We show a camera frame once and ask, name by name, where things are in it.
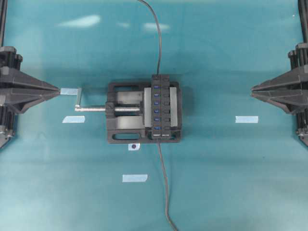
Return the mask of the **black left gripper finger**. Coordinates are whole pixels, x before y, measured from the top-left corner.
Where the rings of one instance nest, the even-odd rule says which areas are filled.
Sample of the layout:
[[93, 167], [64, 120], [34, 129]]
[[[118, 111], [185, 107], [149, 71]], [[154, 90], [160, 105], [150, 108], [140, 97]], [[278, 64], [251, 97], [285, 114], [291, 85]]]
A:
[[0, 69], [0, 86], [2, 88], [60, 91], [54, 85], [9, 67], [2, 67]]
[[16, 114], [23, 114], [29, 108], [60, 95], [50, 90], [5, 90], [4, 105]]

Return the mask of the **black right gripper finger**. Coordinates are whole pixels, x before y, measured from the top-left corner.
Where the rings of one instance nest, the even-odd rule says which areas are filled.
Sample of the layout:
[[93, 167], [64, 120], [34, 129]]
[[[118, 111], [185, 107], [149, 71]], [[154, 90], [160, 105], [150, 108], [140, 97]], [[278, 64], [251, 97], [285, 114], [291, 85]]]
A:
[[308, 81], [308, 74], [301, 71], [289, 71], [276, 78], [267, 80], [251, 88], [252, 91], [268, 90], [272, 88], [291, 86]]
[[265, 103], [281, 108], [287, 114], [295, 115], [308, 106], [307, 90], [253, 91], [251, 96]]

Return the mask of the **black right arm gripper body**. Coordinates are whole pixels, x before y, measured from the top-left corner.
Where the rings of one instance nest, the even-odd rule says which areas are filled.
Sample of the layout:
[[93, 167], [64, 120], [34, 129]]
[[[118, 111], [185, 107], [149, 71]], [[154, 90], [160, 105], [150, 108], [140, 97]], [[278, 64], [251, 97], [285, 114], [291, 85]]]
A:
[[[288, 53], [291, 69], [308, 64], [308, 44], [306, 42], [298, 43], [295, 50]], [[308, 145], [308, 107], [296, 113], [297, 130], [296, 134], [299, 139], [307, 146]]]

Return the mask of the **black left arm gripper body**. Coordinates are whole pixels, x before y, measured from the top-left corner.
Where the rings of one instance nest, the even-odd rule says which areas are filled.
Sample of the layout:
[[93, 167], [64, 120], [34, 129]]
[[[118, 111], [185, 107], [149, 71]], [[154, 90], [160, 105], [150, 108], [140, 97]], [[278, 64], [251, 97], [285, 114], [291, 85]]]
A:
[[13, 88], [12, 83], [5, 82], [5, 74], [9, 69], [20, 70], [23, 58], [17, 54], [13, 46], [0, 48], [0, 147], [3, 148], [15, 136], [14, 122], [15, 112], [9, 106], [9, 94]]

